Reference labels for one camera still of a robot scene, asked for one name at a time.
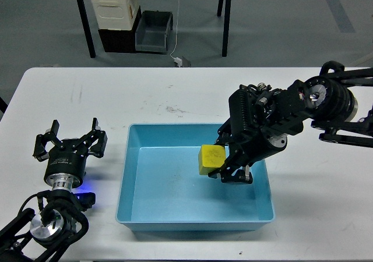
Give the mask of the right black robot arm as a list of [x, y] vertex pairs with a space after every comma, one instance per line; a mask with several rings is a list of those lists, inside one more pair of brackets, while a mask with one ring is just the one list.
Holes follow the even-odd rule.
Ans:
[[352, 122], [358, 109], [350, 90], [354, 86], [371, 87], [372, 69], [345, 70], [336, 61], [285, 90], [264, 83], [240, 85], [228, 99], [230, 117], [217, 131], [216, 144], [227, 146], [229, 155], [208, 177], [251, 184], [251, 166], [283, 151], [287, 136], [301, 133], [308, 118], [323, 131], [320, 140], [372, 147], [372, 112]]

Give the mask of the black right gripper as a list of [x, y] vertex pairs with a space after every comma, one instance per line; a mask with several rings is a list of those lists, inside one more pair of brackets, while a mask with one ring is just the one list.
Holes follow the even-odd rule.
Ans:
[[208, 173], [222, 183], [252, 184], [251, 165], [283, 151], [287, 136], [303, 130], [303, 85], [287, 89], [240, 85], [228, 99], [230, 117], [218, 129], [217, 146], [228, 146], [223, 165]]

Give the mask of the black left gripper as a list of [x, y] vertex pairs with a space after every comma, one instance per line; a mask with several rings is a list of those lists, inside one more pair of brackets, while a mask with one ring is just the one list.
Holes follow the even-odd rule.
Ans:
[[[87, 157], [89, 155], [96, 158], [104, 156], [107, 134], [99, 127], [97, 118], [93, 118], [91, 131], [78, 139], [63, 139], [61, 142], [57, 137], [58, 130], [59, 122], [53, 120], [49, 130], [36, 136], [33, 157], [38, 161], [48, 159], [44, 175], [46, 184], [52, 186], [52, 177], [65, 174], [72, 176], [72, 186], [80, 186], [85, 175]], [[48, 142], [54, 145], [49, 152], [45, 148]]]

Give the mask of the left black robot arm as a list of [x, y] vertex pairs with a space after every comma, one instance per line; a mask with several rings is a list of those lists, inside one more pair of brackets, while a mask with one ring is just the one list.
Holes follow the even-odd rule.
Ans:
[[85, 211], [96, 202], [93, 192], [74, 193], [83, 184], [86, 160], [102, 158], [107, 134], [93, 118], [91, 130], [80, 138], [57, 137], [59, 122], [36, 137], [33, 157], [47, 161], [44, 182], [50, 186], [34, 194], [38, 211], [21, 205], [17, 216], [1, 229], [1, 261], [30, 261], [23, 248], [35, 241], [45, 250], [36, 261], [58, 261], [70, 245], [87, 234]]

